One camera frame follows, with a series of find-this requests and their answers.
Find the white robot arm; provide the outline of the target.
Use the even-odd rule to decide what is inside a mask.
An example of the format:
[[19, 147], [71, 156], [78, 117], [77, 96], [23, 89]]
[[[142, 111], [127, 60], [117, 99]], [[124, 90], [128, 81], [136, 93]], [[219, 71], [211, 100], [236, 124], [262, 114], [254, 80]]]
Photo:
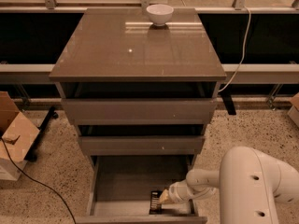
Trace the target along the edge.
[[252, 147], [233, 147], [219, 170], [192, 168], [162, 192], [159, 203], [185, 203], [215, 192], [221, 224], [279, 224], [276, 204], [299, 200], [299, 172]]

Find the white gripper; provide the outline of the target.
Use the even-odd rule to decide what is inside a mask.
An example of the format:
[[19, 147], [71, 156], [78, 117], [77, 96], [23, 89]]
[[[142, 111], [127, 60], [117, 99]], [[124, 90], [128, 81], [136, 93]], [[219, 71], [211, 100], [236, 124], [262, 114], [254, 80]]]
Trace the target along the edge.
[[183, 180], [172, 184], [169, 190], [165, 189], [159, 197], [159, 203], [186, 203], [188, 200], [203, 200], [214, 195], [215, 192], [216, 189], [212, 187], [202, 187], [196, 190]]

